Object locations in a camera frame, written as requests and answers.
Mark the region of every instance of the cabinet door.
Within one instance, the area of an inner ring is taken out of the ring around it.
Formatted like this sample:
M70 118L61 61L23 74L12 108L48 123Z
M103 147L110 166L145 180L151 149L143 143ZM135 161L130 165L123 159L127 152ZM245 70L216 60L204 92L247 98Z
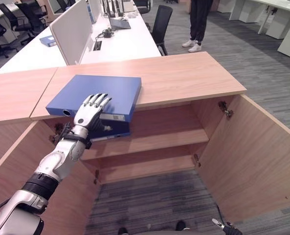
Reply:
M197 168L231 222L290 206L290 129L245 95L236 95Z
M54 149L48 140L53 131L43 122L35 121L19 136L0 159L0 203L21 189L40 160ZM98 194L94 176L78 162L71 174L57 187L41 215L44 235L83 234L93 202Z

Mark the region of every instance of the black wrist strap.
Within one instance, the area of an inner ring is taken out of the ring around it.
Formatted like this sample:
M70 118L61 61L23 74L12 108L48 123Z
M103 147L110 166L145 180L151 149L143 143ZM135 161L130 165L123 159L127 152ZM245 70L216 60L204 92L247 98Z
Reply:
M85 149L90 149L91 147L91 142L90 140L87 140L83 137L80 137L78 135L75 135L75 134L64 134L63 135L63 138L65 140L72 140L72 141L80 141L82 142L83 144L85 144L86 148Z

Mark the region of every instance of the sneaker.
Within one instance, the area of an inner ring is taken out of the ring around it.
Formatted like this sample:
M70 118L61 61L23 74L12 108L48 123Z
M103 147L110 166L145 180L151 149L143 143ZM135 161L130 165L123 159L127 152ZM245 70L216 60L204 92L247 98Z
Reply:
M192 47L188 49L188 52L197 52L201 51L201 46L199 46L197 43Z
M183 43L182 47L193 47L196 44L195 40L189 40L187 43Z
M120 228L118 233L118 235L129 235L129 233L127 232L127 229L126 228Z
M180 221L176 224L175 231L185 231L185 230L189 230L189 228L186 227L186 224L185 224L184 221L180 220Z

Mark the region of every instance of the desk divider panel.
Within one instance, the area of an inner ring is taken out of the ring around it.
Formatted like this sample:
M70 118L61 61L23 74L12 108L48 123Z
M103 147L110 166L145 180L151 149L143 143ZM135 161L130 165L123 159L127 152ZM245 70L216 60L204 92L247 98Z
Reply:
M66 64L80 64L92 33L86 1L76 2L49 27Z

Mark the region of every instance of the white partition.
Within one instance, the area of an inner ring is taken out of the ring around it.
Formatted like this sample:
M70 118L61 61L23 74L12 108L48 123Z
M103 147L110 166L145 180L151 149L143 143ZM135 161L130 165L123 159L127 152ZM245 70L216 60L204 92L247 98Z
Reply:
M87 3L80 0L58 17L50 30L67 65L81 63L92 34Z
M96 22L101 12L101 5L99 0L89 0L90 10L92 13L92 17Z

